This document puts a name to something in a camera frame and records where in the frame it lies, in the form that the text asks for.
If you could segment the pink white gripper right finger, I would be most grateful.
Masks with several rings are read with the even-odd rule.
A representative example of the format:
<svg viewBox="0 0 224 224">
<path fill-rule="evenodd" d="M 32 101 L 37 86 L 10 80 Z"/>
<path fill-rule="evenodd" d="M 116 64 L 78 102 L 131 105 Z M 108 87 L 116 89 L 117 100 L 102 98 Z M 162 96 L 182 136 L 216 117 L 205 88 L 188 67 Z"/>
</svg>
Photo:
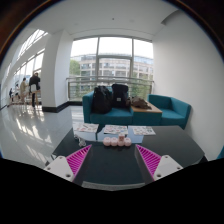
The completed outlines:
<svg viewBox="0 0 224 224">
<path fill-rule="evenodd" d="M 138 144 L 135 145 L 135 157 L 144 181 L 156 181 L 182 169 L 169 155 L 160 156 Z"/>
</svg>

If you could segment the pink white gripper left finger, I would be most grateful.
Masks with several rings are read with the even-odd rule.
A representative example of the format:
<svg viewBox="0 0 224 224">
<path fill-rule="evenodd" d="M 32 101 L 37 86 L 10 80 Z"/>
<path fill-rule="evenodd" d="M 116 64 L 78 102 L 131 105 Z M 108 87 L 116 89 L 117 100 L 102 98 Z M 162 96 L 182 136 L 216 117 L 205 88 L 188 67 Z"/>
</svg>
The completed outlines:
<svg viewBox="0 0 224 224">
<path fill-rule="evenodd" d="M 91 145 L 87 145 L 67 157 L 58 156 L 44 170 L 70 182 L 82 182 L 91 153 Z"/>
</svg>

